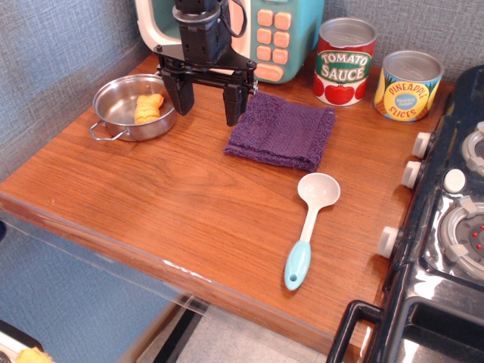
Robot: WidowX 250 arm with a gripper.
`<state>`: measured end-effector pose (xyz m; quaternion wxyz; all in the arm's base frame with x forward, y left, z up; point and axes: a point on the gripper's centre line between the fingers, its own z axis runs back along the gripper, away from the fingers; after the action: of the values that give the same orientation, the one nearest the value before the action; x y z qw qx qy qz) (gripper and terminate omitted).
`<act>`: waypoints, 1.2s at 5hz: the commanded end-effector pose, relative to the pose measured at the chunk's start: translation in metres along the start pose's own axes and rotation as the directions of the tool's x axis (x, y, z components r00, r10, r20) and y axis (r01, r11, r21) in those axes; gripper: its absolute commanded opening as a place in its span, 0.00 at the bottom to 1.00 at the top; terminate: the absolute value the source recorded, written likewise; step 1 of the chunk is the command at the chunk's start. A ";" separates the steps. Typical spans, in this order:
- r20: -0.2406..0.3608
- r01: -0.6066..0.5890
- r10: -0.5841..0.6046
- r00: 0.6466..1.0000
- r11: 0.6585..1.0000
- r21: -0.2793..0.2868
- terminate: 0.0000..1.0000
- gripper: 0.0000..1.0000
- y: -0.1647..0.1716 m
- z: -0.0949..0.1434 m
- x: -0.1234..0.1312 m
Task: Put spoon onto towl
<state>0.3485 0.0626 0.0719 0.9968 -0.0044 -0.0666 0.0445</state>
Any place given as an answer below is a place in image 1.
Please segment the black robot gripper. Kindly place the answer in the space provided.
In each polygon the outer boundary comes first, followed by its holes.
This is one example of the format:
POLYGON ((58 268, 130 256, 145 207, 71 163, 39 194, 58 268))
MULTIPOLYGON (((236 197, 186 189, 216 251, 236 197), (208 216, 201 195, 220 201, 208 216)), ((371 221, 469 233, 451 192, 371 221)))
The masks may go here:
MULTIPOLYGON (((232 39, 242 37, 248 23, 242 2, 235 4, 243 16, 239 33, 231 28, 228 1, 176 1, 172 16, 178 24, 181 43, 155 46, 157 54, 186 67, 202 72, 214 69, 241 73, 242 85, 227 84, 223 90, 226 122, 230 127, 245 112, 248 92, 254 94, 258 89, 254 77, 256 62, 232 48, 232 39)), ((193 84, 183 74, 161 73, 161 76, 175 110, 182 116, 187 115, 194 106, 193 84)))

